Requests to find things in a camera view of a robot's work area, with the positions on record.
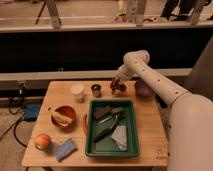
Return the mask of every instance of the white cup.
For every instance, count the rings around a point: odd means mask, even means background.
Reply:
[[[73,84],[70,88],[71,93],[74,95],[76,102],[84,101],[84,85],[81,83]]]

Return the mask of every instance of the white cloth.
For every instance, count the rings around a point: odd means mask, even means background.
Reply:
[[[121,151],[127,150],[127,133],[125,125],[118,125],[111,135]]]

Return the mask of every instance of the red onion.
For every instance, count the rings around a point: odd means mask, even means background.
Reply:
[[[151,97],[154,95],[153,90],[142,79],[135,82],[135,91],[138,96],[142,97]]]

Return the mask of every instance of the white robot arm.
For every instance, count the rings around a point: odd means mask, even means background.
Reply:
[[[129,52],[114,81],[138,74],[169,106],[167,171],[213,171],[213,103],[150,68],[149,53]]]

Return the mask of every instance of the towel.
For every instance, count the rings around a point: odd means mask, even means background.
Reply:
[[[121,151],[127,150],[127,133],[125,125],[118,125],[111,135]]]
[[[72,138],[66,140],[63,144],[58,145],[55,149],[56,159],[60,162],[65,157],[69,156],[77,149],[75,142]]]

